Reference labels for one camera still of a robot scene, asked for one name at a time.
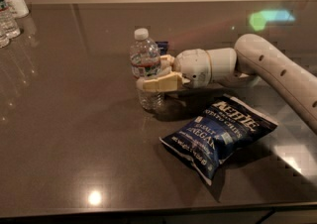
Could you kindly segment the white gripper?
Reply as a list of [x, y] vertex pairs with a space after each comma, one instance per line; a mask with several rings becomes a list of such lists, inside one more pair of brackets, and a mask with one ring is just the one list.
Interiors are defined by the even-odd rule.
[[205, 87], [211, 79], [209, 54], [196, 49], [184, 51], [175, 59], [171, 55], [163, 55], [160, 57], [159, 74], [163, 76], [139, 78], [137, 88], [145, 92], [172, 92], [181, 89], [182, 85], [186, 88]]

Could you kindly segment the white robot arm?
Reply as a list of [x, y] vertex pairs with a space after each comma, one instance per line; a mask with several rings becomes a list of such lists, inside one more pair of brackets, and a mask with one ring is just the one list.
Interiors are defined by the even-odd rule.
[[258, 35], [242, 35], [231, 48], [187, 50], [160, 60], [162, 72], [153, 78], [138, 79], [138, 89], [175, 92], [215, 83], [245, 87], [255, 85], [261, 78], [317, 133], [316, 76]]

